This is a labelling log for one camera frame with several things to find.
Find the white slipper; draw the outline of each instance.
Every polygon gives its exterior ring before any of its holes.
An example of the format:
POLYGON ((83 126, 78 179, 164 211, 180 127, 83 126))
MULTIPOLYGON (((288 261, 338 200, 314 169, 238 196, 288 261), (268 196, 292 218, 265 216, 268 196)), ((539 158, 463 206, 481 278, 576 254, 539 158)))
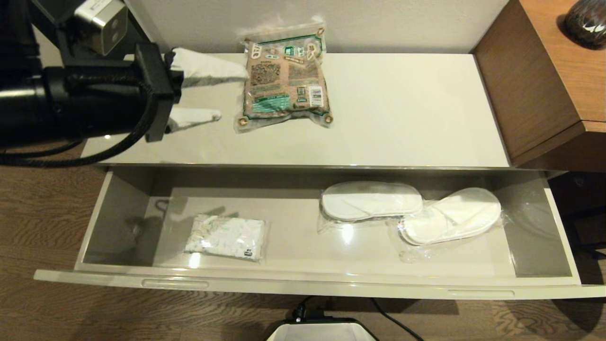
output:
POLYGON ((322 208, 331 218, 353 221, 416 214, 423 210, 423 198, 407 184, 352 181, 327 188, 322 208))
POLYGON ((426 245, 481 234, 501 216, 501 204, 491 192, 466 188, 404 218, 402 238, 413 245, 426 245))

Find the packaged bag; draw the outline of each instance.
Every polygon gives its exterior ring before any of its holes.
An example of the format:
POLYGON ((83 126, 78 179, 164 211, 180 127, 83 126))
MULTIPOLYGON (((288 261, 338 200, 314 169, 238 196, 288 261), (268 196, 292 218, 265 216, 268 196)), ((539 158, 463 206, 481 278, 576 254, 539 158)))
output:
POLYGON ((303 117, 330 127, 333 116, 321 67, 324 31, 324 22, 316 21, 243 37, 249 79, 243 113, 235 120, 237 132, 303 117))
POLYGON ((260 262, 269 225, 264 220, 198 214, 184 251, 260 262))

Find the white cabinet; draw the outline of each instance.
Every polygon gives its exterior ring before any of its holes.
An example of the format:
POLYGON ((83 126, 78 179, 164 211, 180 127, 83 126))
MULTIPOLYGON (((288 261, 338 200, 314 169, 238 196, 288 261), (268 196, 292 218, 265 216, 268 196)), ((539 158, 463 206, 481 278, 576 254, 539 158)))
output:
MULTIPOLYGON (((74 270, 35 278, 416 299, 606 296, 605 286, 581 283, 543 172, 509 167, 473 56, 328 54, 323 68, 332 129, 296 120, 236 134, 242 84, 185 90, 181 107, 219 109, 223 119, 106 161, 115 167, 74 270), (404 263, 386 226, 317 233, 321 190, 350 180, 408 183, 428 200, 483 187, 506 224, 404 263), (265 260, 183 253, 198 213, 270 221, 265 260)), ((118 139, 91 139, 84 154, 118 139)))

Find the white wall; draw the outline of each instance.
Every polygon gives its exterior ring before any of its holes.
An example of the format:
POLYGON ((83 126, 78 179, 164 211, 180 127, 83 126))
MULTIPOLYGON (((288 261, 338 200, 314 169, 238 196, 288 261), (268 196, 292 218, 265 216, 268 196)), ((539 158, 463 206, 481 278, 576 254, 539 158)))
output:
POLYGON ((163 50, 240 52, 236 32, 327 22, 329 52, 468 53, 508 0, 127 0, 163 50))

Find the plastic bag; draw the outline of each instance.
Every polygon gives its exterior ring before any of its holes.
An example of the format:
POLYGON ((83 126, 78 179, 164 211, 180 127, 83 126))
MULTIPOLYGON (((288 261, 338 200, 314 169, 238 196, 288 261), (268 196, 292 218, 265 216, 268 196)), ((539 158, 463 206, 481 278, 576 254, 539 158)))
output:
POLYGON ((423 210, 423 198, 412 186, 379 181, 351 181, 322 192, 318 233, 343 228, 383 227, 423 210))
POLYGON ((281 27, 243 37, 249 79, 237 132, 307 117, 330 127, 333 116, 322 72, 325 23, 281 27))
POLYGON ((388 236, 405 263, 461 247, 507 221, 499 200, 481 188, 466 188, 440 201, 426 201, 415 215, 387 222, 388 236))
POLYGON ((184 251, 260 262, 269 226, 264 220, 198 214, 184 251))

